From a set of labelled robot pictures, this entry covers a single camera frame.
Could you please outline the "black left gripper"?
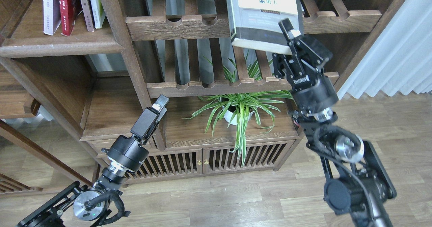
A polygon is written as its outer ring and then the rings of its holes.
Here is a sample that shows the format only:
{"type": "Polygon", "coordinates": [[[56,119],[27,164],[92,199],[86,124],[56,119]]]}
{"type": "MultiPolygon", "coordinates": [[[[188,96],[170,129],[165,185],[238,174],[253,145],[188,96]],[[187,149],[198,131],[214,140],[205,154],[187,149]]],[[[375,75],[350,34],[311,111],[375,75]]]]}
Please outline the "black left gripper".
{"type": "Polygon", "coordinates": [[[134,126],[131,128],[132,136],[120,135],[114,144],[107,151],[107,156],[111,160],[108,168],[112,173],[136,173],[142,165],[149,151],[143,146],[148,142],[159,122],[166,113],[169,98],[163,94],[152,104],[151,108],[146,108],[134,126]]]}

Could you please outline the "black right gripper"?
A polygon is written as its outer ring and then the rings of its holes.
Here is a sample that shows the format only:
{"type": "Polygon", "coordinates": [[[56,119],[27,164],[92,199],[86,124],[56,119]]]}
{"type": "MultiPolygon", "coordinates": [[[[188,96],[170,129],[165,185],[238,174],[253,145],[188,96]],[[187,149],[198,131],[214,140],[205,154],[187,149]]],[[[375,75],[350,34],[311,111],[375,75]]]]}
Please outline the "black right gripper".
{"type": "Polygon", "coordinates": [[[293,27],[289,18],[278,24],[292,54],[273,53],[275,77],[285,78],[292,86],[291,95],[304,113],[319,113],[332,107],[338,96],[323,67],[333,54],[313,36],[302,35],[302,26],[293,27]]]}

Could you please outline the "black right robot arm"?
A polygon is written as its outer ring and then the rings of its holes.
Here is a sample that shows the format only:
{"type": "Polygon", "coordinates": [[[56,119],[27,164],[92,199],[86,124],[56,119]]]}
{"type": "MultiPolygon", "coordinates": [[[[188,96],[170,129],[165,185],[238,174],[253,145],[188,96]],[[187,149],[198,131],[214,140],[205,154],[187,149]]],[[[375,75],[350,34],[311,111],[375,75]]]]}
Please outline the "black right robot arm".
{"type": "Polygon", "coordinates": [[[294,122],[307,137],[307,147],[320,156],[326,183],[324,201],[336,215],[349,213],[356,227],[392,227],[384,202],[397,192],[369,141],[333,123],[339,100],[324,65],[332,53],[316,38],[279,22],[291,55],[273,54],[275,76],[292,86],[298,110],[294,122]]]}

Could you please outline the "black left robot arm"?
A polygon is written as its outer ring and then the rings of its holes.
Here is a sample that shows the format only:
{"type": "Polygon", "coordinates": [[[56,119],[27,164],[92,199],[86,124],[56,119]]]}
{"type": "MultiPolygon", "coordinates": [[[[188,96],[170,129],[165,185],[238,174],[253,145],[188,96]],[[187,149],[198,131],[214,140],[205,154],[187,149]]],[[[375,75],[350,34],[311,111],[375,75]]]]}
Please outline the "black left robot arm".
{"type": "Polygon", "coordinates": [[[136,173],[148,156],[149,152],[144,146],[166,113],[168,101],[166,96],[160,95],[151,107],[143,111],[131,128],[132,136],[120,135],[110,149],[102,150],[111,160],[111,164],[102,170],[102,175],[92,187],[80,187],[80,183],[75,181],[17,223],[17,226],[63,227],[61,216],[71,206],[77,218],[93,221],[93,227],[108,225],[122,217],[128,217],[130,212],[125,210],[120,199],[120,187],[127,179],[125,173],[136,173]]]}

